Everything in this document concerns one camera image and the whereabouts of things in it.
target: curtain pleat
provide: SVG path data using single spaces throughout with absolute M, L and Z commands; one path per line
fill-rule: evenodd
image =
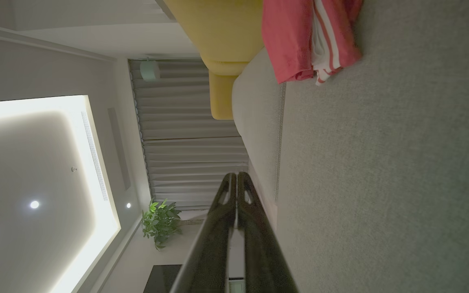
M 158 61 L 160 79 L 144 81 L 130 61 L 151 196 L 181 207 L 209 206 L 229 172 L 248 155 L 232 120 L 211 116 L 208 70 L 199 59 Z

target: light green lamp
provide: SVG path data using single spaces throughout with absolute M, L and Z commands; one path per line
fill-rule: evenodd
M 157 61 L 147 60 L 140 63 L 140 75 L 144 81 L 155 81 L 160 78 Z

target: green plant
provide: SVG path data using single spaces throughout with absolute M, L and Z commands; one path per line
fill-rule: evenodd
M 164 244 L 168 238 L 175 234 L 182 234 L 182 230 L 178 227 L 180 223 L 179 210 L 175 209 L 173 202 L 169 206 L 166 205 L 166 200 L 160 204 L 158 202 L 149 203 L 149 210 L 142 211 L 142 232 L 144 237 L 153 237 L 155 241 L 155 248 L 160 251 L 164 248 Z

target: recessed ceiling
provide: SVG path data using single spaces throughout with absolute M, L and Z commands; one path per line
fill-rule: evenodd
M 119 229 L 88 97 L 0 102 L 0 292 L 72 292 Z

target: cove lighting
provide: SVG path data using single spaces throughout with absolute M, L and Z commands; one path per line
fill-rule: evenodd
M 71 293 L 80 288 L 95 263 L 121 229 L 121 225 L 116 217 L 115 206 L 111 204 L 110 184 L 106 177 L 88 96 L 59 96 L 0 102 L 1 120 L 46 112 L 61 113 L 69 122 L 82 164 L 80 176 L 84 178 L 88 187 L 95 215 L 93 232 L 50 289 L 50 293 Z M 39 202 L 31 202 L 30 207 L 39 207 Z

